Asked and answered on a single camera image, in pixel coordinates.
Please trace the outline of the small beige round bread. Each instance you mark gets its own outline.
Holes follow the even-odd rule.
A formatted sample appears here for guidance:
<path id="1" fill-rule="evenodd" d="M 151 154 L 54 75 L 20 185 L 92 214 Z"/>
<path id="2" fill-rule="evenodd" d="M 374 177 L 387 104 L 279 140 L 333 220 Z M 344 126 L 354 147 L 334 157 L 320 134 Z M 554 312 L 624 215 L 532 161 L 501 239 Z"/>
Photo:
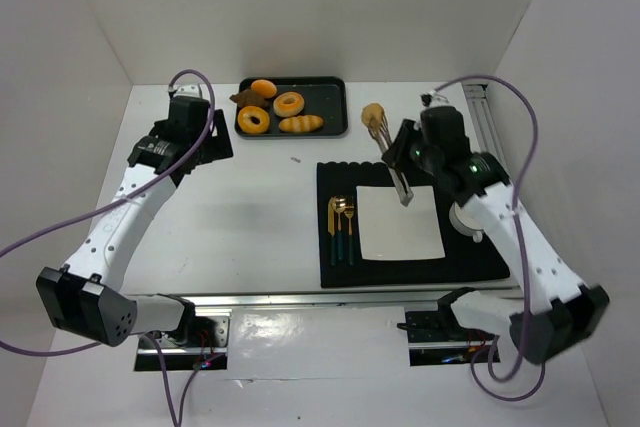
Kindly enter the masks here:
<path id="1" fill-rule="evenodd" d="M 361 121 L 367 128 L 378 129 L 386 123 L 386 115 L 383 106 L 379 103 L 371 103 L 362 109 Z"/>

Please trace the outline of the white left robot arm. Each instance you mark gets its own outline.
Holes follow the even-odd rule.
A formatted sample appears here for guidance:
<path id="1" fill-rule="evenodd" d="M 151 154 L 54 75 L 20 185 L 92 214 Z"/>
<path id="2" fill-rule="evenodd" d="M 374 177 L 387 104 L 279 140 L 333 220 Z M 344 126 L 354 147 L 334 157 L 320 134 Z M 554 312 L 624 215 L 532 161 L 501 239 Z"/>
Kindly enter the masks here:
<path id="1" fill-rule="evenodd" d="M 145 232 L 183 178 L 197 166 L 232 157 L 224 114 L 184 92 L 169 102 L 133 147 L 110 209 L 59 269 L 44 268 L 36 288 L 52 325 L 112 347 L 131 335 L 161 332 L 178 345 L 196 339 L 212 322 L 198 319 L 192 302 L 168 294 L 126 296 L 120 289 Z"/>

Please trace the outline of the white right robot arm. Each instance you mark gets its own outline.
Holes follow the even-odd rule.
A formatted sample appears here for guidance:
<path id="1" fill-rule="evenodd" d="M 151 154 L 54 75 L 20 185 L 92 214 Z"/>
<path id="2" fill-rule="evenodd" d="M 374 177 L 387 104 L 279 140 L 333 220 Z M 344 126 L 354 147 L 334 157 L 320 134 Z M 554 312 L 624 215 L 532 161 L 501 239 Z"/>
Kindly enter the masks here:
<path id="1" fill-rule="evenodd" d="M 427 108 L 418 121 L 403 120 L 382 159 L 401 173 L 430 175 L 479 224 L 523 291 L 525 305 L 509 313 L 508 327 L 529 363 L 541 365 L 594 333 L 610 304 L 607 292 L 559 257 L 497 158 L 472 151 L 459 111 Z"/>

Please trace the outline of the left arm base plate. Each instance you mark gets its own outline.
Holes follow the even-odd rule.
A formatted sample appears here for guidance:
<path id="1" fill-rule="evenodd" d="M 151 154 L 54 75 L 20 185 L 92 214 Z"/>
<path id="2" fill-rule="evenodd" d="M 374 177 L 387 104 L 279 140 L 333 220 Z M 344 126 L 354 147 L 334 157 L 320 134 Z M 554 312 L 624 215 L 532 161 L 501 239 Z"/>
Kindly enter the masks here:
<path id="1" fill-rule="evenodd" d="M 161 331 L 150 319 L 137 321 L 138 336 L 135 372 L 159 372 L 160 360 L 154 344 L 145 337 L 151 333 L 164 356 L 169 372 L 188 372 L 196 365 L 203 371 L 223 371 L 228 366 L 231 310 L 197 307 L 186 335 L 178 331 Z"/>

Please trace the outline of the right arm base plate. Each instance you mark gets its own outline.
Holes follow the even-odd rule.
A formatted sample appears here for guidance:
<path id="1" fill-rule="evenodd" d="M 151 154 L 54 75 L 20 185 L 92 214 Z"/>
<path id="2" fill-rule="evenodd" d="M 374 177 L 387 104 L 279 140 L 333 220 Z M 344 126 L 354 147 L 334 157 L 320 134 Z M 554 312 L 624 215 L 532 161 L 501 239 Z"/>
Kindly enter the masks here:
<path id="1" fill-rule="evenodd" d="M 448 324 L 436 311 L 406 311 L 396 328 L 406 334 L 411 367 L 486 363 L 494 335 Z"/>

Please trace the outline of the steel serving tongs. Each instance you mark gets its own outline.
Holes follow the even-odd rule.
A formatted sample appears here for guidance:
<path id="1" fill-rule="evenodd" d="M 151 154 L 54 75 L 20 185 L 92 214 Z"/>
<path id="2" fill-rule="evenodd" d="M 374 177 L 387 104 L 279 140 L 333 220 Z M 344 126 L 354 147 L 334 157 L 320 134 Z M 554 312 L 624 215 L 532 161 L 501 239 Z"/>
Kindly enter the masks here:
<path id="1" fill-rule="evenodd" d="M 367 121 L 366 127 L 369 135 L 378 145 L 381 154 L 385 155 L 390 150 L 392 144 L 385 115 L 382 115 L 380 118 L 372 117 Z M 391 161 L 385 159 L 382 159 L 382 161 L 389 170 L 400 203 L 404 207 L 407 207 L 413 200 L 414 194 L 405 175 L 397 167 L 393 167 Z"/>

